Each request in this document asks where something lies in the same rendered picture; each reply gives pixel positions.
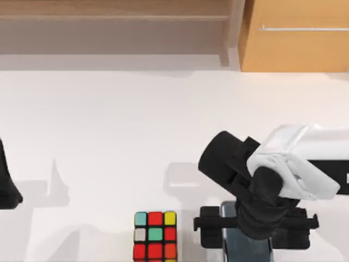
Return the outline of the grey rounded box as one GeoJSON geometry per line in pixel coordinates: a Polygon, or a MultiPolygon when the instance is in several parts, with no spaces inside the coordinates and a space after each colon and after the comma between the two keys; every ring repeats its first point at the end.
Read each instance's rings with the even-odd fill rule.
{"type": "Polygon", "coordinates": [[[240,212],[235,201],[224,201],[222,217],[238,217],[236,228],[223,228],[224,262],[274,262],[271,230],[240,212]]]}

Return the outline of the multicoloured puzzle cube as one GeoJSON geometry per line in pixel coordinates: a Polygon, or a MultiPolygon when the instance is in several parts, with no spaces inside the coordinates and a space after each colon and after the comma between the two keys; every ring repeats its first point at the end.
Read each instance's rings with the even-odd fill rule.
{"type": "Polygon", "coordinates": [[[135,213],[133,262],[178,262],[177,214],[174,211],[135,213]]]}

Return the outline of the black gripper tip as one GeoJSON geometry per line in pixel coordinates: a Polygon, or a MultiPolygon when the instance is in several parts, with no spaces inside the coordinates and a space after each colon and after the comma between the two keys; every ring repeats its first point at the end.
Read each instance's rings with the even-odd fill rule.
{"type": "Polygon", "coordinates": [[[13,210],[23,202],[23,196],[12,180],[4,146],[0,139],[0,210],[13,210]]]}

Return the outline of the wooden open shelf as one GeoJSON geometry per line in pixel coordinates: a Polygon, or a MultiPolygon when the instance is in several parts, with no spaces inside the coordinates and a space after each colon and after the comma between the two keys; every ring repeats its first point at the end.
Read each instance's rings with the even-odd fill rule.
{"type": "Polygon", "coordinates": [[[0,0],[9,69],[237,68],[244,0],[0,0]]]}

